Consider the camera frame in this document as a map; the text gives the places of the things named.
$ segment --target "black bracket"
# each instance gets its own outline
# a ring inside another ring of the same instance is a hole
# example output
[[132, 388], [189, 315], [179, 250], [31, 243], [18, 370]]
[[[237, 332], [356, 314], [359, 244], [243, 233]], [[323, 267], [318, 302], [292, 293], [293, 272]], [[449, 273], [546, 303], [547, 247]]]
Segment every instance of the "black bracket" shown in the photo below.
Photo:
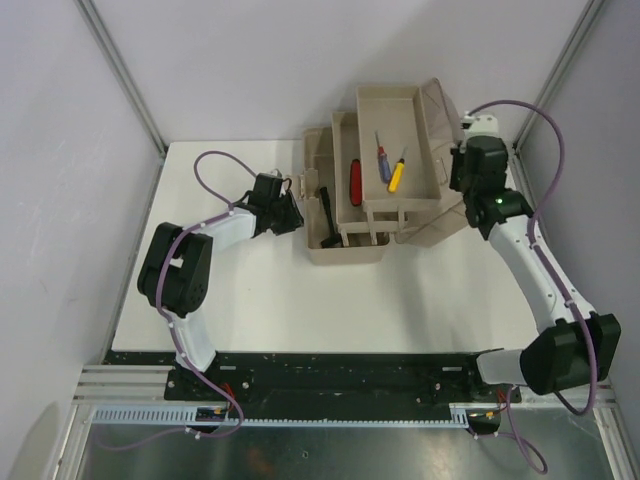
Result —
[[[156, 305], [156, 288], [160, 270], [171, 244], [182, 233], [182, 227], [172, 223], [158, 225], [138, 276], [138, 291]], [[182, 258], [182, 266], [170, 265], [162, 290], [162, 305], [184, 318], [195, 312], [207, 295], [213, 239], [200, 233], [188, 234], [173, 258]]]
[[[604, 380], [620, 340], [615, 316], [592, 314], [586, 320], [598, 364], [598, 381]], [[587, 347], [578, 322], [558, 320], [520, 355], [520, 368], [527, 385], [538, 395], [589, 383]]]

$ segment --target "blue screwdriver handle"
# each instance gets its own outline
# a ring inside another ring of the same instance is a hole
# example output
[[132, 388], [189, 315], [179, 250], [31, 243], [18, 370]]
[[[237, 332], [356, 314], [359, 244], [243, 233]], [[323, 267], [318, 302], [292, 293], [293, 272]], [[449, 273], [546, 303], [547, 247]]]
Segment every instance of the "blue screwdriver handle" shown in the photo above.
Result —
[[391, 168], [389, 168], [389, 160], [387, 160], [386, 153], [378, 155], [378, 170], [380, 170], [380, 180], [382, 180], [382, 183], [388, 184], [391, 181]]

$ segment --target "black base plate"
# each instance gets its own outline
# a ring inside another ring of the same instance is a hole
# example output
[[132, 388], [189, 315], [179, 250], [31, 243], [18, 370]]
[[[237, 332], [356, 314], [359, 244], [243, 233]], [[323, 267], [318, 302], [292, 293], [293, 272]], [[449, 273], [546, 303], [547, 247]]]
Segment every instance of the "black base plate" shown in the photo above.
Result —
[[[508, 388], [482, 383], [477, 355], [218, 353], [205, 375], [251, 419], [449, 420], [450, 403], [496, 403]], [[166, 400], [222, 399], [179, 365], [167, 385]]]

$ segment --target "red wire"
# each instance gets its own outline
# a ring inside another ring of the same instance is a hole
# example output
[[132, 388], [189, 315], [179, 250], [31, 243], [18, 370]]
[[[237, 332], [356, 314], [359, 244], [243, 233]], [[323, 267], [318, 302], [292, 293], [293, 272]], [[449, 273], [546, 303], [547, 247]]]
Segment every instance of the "red wire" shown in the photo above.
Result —
[[500, 403], [500, 405], [502, 405], [503, 403], [505, 404], [504, 407], [500, 408], [500, 410], [498, 410], [498, 413], [500, 412], [504, 412], [507, 409], [507, 397], [504, 395], [504, 393], [502, 393], [502, 390], [500, 390], [499, 388], [496, 389], [496, 392], [498, 393], [498, 403]]
[[[233, 399], [235, 400], [236, 396], [235, 396], [235, 394], [233, 393], [233, 390], [231, 390], [231, 385], [229, 385], [228, 383], [226, 383], [226, 382], [225, 382], [225, 383], [223, 383], [223, 384], [222, 384], [222, 385], [220, 385], [220, 386], [221, 386], [222, 388], [224, 388], [224, 389], [227, 391], [227, 393], [228, 393], [229, 395], [231, 395], [231, 396], [233, 397]], [[231, 404], [231, 407], [229, 408], [229, 411], [228, 411], [227, 413], [231, 413], [232, 411], [233, 411], [233, 404]]]

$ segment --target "white table surface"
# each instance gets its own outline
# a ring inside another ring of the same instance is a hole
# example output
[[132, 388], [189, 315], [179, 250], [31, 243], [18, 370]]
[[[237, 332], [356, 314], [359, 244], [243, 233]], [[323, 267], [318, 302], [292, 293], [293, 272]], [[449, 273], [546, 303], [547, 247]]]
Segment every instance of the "white table surface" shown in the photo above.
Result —
[[[232, 153], [256, 172], [302, 171], [299, 141], [171, 144], [114, 351], [173, 350], [164, 319], [138, 293], [136, 281], [158, 224], [191, 225], [225, 209], [193, 175], [193, 162], [205, 150]], [[201, 173], [233, 200], [253, 186], [224, 157], [203, 160]], [[391, 244], [380, 263], [331, 267], [310, 262], [302, 229], [263, 234], [214, 256], [204, 309], [219, 350], [458, 352], [522, 348], [536, 336], [513, 276], [470, 228], [431, 249]]]

